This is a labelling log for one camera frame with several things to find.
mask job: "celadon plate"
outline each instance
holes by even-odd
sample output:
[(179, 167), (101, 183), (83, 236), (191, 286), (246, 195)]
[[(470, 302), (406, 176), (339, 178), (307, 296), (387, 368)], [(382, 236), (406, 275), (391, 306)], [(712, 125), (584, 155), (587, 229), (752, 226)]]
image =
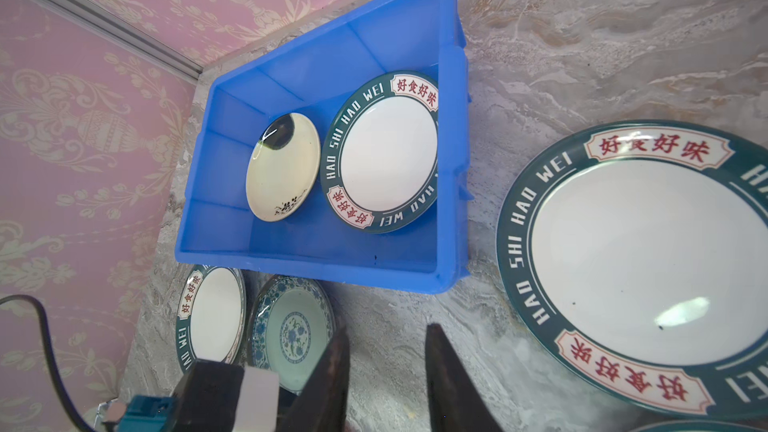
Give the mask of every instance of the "celadon plate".
[(678, 420), (677, 422), (663, 422), (661, 424), (648, 425), (632, 432), (761, 432), (760, 429), (745, 425), (727, 424), (725, 422), (711, 422), (702, 420)]
[(308, 278), (275, 275), (254, 306), (249, 362), (280, 376), (280, 386), (299, 394), (336, 330), (326, 293)]
[(248, 162), (248, 206), (265, 222), (293, 214), (306, 199), (320, 165), (320, 137), (302, 114), (279, 117), (266, 128)]
[(683, 416), (768, 413), (768, 151), (682, 122), (576, 133), (514, 182), (496, 251), (557, 360)]
[(245, 300), (240, 270), (192, 268), (176, 317), (176, 354), (184, 372), (198, 358), (227, 364), (235, 360), (243, 337)]
[(437, 199), (437, 84), (418, 72), (379, 76), (346, 101), (322, 144), (320, 183), (346, 224), (379, 234)]

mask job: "plate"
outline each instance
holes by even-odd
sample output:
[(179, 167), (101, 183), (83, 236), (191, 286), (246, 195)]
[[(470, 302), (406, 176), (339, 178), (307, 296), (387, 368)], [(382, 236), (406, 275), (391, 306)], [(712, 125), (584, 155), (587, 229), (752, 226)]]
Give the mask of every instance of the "plate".
[(352, 94), (322, 145), (322, 190), (341, 220), (391, 232), (435, 203), (437, 115), (437, 84), (418, 72), (387, 73)]
[(320, 284), (275, 275), (264, 285), (249, 327), (249, 362), (280, 376), (280, 386), (299, 394), (336, 330)]
[(231, 364), (243, 337), (245, 288), (236, 268), (195, 265), (176, 317), (176, 355), (183, 371), (195, 359)]
[(320, 137), (312, 121), (285, 114), (262, 134), (248, 162), (248, 206), (265, 222), (276, 222), (301, 206), (320, 166)]
[(768, 151), (643, 120), (561, 140), (515, 180), (496, 252), (557, 360), (658, 411), (768, 414)]
[(640, 427), (632, 430), (632, 432), (753, 432), (754, 430), (761, 432), (760, 429), (754, 427), (726, 424), (725, 422), (679, 420)]

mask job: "blue plastic bin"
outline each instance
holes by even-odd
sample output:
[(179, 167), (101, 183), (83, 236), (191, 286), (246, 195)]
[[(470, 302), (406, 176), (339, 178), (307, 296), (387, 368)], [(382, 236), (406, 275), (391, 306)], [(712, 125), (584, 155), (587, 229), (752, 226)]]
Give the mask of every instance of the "blue plastic bin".
[[(373, 0), (220, 77), (197, 138), (176, 259), (410, 292), (449, 289), (468, 274), (465, 44), (456, 0)], [(368, 234), (339, 220), (318, 177), (293, 215), (256, 218), (245, 176), (264, 129), (299, 112), (325, 138), (361, 84), (395, 70), (438, 80), (437, 203), (404, 228)]]

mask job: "marble countertop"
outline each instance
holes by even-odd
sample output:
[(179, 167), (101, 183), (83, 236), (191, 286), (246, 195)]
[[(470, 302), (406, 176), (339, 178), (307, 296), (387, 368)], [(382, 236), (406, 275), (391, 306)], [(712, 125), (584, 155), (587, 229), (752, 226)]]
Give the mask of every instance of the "marble countertop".
[[(121, 397), (168, 394), (180, 379), (174, 309), (191, 265), (174, 260), (184, 188), (210, 84), (222, 73), (346, 12), (328, 11), (200, 78)], [(613, 120), (696, 122), (768, 145), (768, 0), (458, 0), (469, 58), (472, 168), (469, 271), (420, 295), (325, 283), (352, 353), (348, 421), (429, 430), (427, 324), (440, 323), (500, 425), (617, 431), (661, 416), (613, 398), (560, 365), (507, 300), (494, 250), (498, 211), (525, 164), (557, 140)], [(265, 274), (250, 274), (254, 290)]]

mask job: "white plate center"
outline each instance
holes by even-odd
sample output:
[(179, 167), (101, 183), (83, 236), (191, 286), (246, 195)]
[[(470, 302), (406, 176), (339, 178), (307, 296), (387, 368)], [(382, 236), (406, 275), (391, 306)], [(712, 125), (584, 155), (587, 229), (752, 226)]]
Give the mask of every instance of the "white plate center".
[(237, 340), (242, 307), (232, 272), (216, 268), (203, 279), (190, 319), (190, 342), (197, 358), (225, 359)]
[(542, 205), (531, 246), (552, 305), (631, 358), (705, 364), (766, 332), (768, 228), (688, 168), (622, 160), (580, 172)]
[(437, 129), (429, 113), (414, 99), (389, 97), (350, 128), (340, 168), (346, 193), (358, 206), (391, 210), (426, 184), (437, 157)]

